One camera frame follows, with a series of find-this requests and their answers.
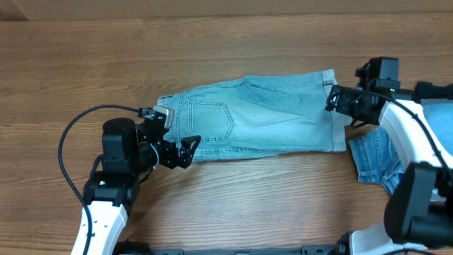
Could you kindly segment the light blue denim shorts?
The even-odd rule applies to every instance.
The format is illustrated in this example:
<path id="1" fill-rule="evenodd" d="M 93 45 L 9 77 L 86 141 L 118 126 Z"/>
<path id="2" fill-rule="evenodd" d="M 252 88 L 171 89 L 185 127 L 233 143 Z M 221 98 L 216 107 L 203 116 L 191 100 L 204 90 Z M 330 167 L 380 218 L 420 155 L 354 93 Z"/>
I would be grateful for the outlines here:
<path id="1" fill-rule="evenodd" d="M 287 76 L 245 76 L 162 96 L 175 111 L 166 140 L 199 135 L 194 162 L 344 152 L 349 120 L 325 109 L 337 84 L 332 69 Z"/>

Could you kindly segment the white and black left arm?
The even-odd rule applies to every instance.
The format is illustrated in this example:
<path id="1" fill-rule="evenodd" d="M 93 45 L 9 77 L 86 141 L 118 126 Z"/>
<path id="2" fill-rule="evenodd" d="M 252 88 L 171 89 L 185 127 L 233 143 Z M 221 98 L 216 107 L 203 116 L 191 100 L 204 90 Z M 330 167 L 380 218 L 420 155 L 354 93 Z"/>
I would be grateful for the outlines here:
<path id="1" fill-rule="evenodd" d="M 103 153 L 98 156 L 83 189 L 81 224 L 73 254 L 126 254 L 118 238 L 125 228 L 141 183 L 158 166 L 187 168 L 201 142 L 199 135 L 184 137 L 181 146 L 163 139 L 163 122 L 115 118 L 103 124 Z"/>

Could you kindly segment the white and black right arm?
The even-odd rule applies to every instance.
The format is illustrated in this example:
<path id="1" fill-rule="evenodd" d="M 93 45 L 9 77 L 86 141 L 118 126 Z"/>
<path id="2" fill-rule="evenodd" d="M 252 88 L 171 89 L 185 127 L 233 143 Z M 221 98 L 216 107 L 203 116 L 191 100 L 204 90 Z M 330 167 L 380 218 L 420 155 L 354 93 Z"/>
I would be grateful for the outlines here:
<path id="1" fill-rule="evenodd" d="M 379 125 L 405 171 L 383 222 L 346 233 L 325 254 L 430 254 L 452 245 L 452 155 L 423 114 L 422 101 L 452 102 L 452 86 L 417 83 L 402 89 L 398 59 L 375 57 L 356 69 L 353 89 L 335 85 L 326 110 L 352 118 L 351 126 Z"/>

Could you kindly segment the darker blue denim shorts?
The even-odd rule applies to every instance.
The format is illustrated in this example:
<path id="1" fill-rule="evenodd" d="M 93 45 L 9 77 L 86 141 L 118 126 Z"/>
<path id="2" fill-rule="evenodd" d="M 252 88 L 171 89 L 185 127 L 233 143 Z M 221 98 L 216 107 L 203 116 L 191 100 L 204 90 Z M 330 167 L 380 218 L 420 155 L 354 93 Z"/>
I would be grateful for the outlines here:
<path id="1" fill-rule="evenodd" d="M 447 153 L 452 154 L 452 102 L 447 99 L 424 99 L 422 107 L 428 125 Z M 404 169 L 385 130 L 377 127 L 348 143 L 357 167 L 357 180 L 380 184 L 388 193 L 394 193 L 403 178 Z"/>

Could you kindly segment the black folded garment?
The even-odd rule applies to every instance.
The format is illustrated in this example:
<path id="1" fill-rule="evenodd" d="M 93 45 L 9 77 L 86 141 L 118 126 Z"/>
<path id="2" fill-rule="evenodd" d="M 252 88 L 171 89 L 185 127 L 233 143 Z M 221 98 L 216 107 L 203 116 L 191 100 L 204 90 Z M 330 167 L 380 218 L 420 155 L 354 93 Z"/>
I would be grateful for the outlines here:
<path id="1" fill-rule="evenodd" d="M 453 99 L 453 84 L 436 86 L 433 83 L 419 81 L 415 86 L 415 95 L 420 99 Z"/>

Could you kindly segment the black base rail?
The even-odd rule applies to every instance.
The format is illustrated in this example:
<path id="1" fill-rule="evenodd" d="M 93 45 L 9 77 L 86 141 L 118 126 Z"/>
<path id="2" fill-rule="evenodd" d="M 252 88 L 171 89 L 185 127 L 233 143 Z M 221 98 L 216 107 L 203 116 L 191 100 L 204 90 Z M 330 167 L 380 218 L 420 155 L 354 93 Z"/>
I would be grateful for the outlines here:
<path id="1" fill-rule="evenodd" d="M 188 251 L 183 249 L 152 249 L 141 242 L 119 242 L 113 255 L 332 255 L 338 254 L 338 248 L 331 244 L 303 245 L 300 248 L 269 249 L 212 249 Z"/>

